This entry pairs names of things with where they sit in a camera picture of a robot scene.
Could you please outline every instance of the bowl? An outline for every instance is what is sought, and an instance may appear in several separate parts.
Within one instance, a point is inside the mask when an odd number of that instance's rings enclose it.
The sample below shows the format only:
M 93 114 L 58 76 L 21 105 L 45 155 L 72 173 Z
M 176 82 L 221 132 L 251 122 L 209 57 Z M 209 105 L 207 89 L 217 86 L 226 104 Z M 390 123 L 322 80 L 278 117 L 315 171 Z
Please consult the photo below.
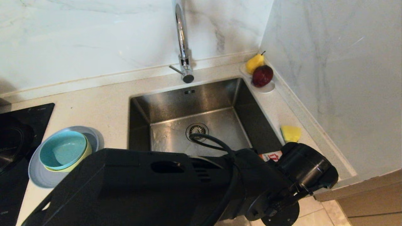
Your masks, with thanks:
M 52 170 L 63 170 L 77 162 L 87 148 L 81 133 L 66 131 L 48 139 L 39 153 L 40 162 Z
M 66 131 L 76 131 L 82 133 L 87 138 L 89 144 L 91 145 L 92 152 L 97 152 L 104 146 L 102 134 L 96 129 L 90 127 L 80 125 L 70 126 L 50 135 L 48 138 L 43 140 L 43 142 L 33 153 L 31 160 L 29 161 L 28 166 L 29 179 L 37 187 L 54 188 L 68 175 L 69 172 L 57 172 L 47 170 L 39 160 L 39 153 L 42 150 L 43 144 L 46 143 L 46 141 L 50 139 L 52 136 Z
M 48 168 L 48 167 L 46 167 L 46 166 L 44 166 L 45 167 L 45 169 L 47 169 L 47 170 L 49 170 L 49 171 L 51 171 L 51 172 L 70 172 L 70 171 L 72 171 L 76 166 L 78 166 L 78 164 L 80 163 L 80 162 L 82 162 L 82 160 L 84 160 L 84 158 L 86 158 L 88 155 L 90 155 L 92 153 L 92 147 L 91 147 L 91 145 L 87 145 L 86 146 L 86 149 L 85 149 L 85 151 L 84 151 L 84 153 L 82 154 L 82 156 L 80 157 L 80 159 L 78 159 L 78 161 L 76 161 L 73 165 L 71 165 L 71 166 L 69 166 L 69 167 L 67 167 L 67 168 L 65 168 L 65 169 L 62 169 L 62 170 L 53 170 L 53 169 L 51 169 L 51 168 Z

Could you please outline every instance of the faucet spout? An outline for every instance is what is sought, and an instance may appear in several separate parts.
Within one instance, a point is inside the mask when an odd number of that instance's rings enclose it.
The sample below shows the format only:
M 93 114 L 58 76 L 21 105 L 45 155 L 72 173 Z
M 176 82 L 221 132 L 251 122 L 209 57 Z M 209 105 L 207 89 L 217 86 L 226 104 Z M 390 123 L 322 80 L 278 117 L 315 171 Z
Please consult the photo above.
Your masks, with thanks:
M 180 54 L 178 56 L 180 63 L 181 78 L 185 83 L 190 83 L 194 80 L 193 70 L 190 64 L 190 50 L 187 41 L 186 22 L 184 20 L 183 4 L 181 0 L 173 0 L 174 15 L 176 18 L 177 37 L 179 43 Z

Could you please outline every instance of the red apple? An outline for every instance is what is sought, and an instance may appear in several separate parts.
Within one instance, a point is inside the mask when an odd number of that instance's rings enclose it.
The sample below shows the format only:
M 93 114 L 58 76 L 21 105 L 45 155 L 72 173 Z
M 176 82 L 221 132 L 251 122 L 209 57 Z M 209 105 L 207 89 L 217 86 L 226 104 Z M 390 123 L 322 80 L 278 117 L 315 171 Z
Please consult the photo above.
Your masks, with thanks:
M 274 77 L 274 71 L 268 65 L 262 65 L 255 69 L 252 74 L 252 84 L 255 87 L 263 87 Z

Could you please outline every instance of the floor tile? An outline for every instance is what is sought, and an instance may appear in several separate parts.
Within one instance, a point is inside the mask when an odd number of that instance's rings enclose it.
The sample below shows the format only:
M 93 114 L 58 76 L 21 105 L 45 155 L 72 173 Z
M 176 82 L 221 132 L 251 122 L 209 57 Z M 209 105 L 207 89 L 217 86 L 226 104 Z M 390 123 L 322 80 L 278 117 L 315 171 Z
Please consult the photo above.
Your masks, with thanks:
M 250 221 L 251 226 L 265 226 L 262 220 Z
M 324 209 L 300 217 L 293 226 L 334 226 Z
M 244 217 L 239 216 L 234 220 L 222 220 L 215 224 L 215 226 L 251 226 L 250 222 Z
M 299 200 L 299 206 L 300 206 L 299 218 L 324 208 L 319 201 L 314 199 L 313 196 Z
M 323 202 L 322 205 L 335 226 L 351 226 L 341 207 L 335 200 Z

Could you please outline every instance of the wire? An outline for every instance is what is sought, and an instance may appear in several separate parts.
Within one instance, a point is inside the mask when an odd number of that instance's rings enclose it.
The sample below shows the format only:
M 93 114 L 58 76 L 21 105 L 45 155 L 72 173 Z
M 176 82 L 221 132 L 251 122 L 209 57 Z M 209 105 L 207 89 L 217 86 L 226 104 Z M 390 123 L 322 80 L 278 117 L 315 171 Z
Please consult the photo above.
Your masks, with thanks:
M 211 140 L 213 142 L 215 142 L 216 144 L 218 144 L 220 147 L 216 147 L 213 145 L 209 145 L 209 144 L 204 144 L 202 142 L 199 142 L 198 140 L 195 139 L 195 137 L 203 137 L 206 138 L 208 140 Z M 236 188 L 237 185 L 237 180 L 239 177 L 239 170 L 238 170 L 238 166 L 236 164 L 236 155 L 234 153 L 234 151 L 232 149 L 229 148 L 229 146 L 225 143 L 223 143 L 223 141 L 207 135 L 207 134 L 190 134 L 189 138 L 202 146 L 205 147 L 209 147 L 209 148 L 214 148 L 217 150 L 223 150 L 226 151 L 230 157 L 230 162 L 232 164 L 232 176 L 230 179 L 230 184 L 228 189 L 225 192 L 225 195 L 223 196 L 222 200 L 219 202 L 219 204 L 215 207 L 215 209 L 213 210 L 213 212 L 204 220 L 204 222 L 201 224 L 201 226 L 214 226 L 216 224 L 216 222 L 218 222 L 219 218 L 221 218 L 222 214 L 225 212 L 226 208 L 228 207 L 228 204 L 230 202 L 230 198 Z
M 204 158 L 204 157 L 202 157 L 202 156 L 189 156 L 189 157 L 190 157 L 190 158 L 195 158 L 195 159 L 204 160 L 204 161 L 206 161 L 206 162 L 211 163 L 212 165 L 215 165 L 215 166 L 217 166 L 217 167 L 223 169 L 223 167 L 222 167 L 221 165 L 219 165 L 219 164 L 217 164 L 216 162 L 213 162 L 213 161 L 211 161 L 211 160 L 209 160 L 209 159 L 207 159 L 207 158 Z
M 242 185 L 243 185 L 243 194 L 244 194 L 244 196 L 243 196 L 243 200 L 240 202 L 240 204 L 238 204 L 238 206 L 237 206 L 237 208 L 236 208 L 236 211 L 233 213 L 233 216 L 232 216 L 231 219 L 234 219 L 234 218 L 237 217 L 238 213 L 240 212 L 240 210 L 241 210 L 243 204 L 246 202 L 246 199 L 247 199 L 247 188 L 246 188 L 246 184 L 244 183 L 244 180 L 243 180 L 242 171 L 240 170 L 240 168 L 239 168 L 239 166 L 238 166 L 237 164 L 236 164 L 235 166 L 236 166 L 237 169 L 239 170 L 240 181 L 242 182 Z

